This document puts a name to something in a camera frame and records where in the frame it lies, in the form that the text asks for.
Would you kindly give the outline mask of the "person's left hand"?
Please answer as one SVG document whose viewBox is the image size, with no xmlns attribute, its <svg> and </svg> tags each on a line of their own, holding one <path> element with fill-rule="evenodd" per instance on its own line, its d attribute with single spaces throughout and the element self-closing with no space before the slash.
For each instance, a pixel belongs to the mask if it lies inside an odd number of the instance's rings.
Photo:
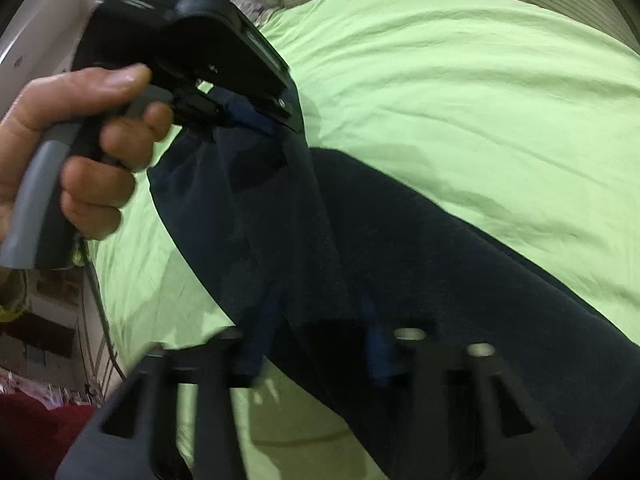
<svg viewBox="0 0 640 480">
<path fill-rule="evenodd" d="M 18 186 L 47 128 L 128 104 L 150 81 L 151 71 L 137 64 L 86 68 L 26 84 L 1 121 L 2 237 L 9 233 Z M 134 174 L 149 167 L 154 145 L 166 138 L 171 123 L 169 106 L 152 103 L 140 119 L 115 117 L 99 131 L 99 147 L 118 166 L 81 156 L 66 160 L 61 210 L 79 232 L 103 240 L 117 230 L 120 210 L 134 194 Z"/>
</svg>

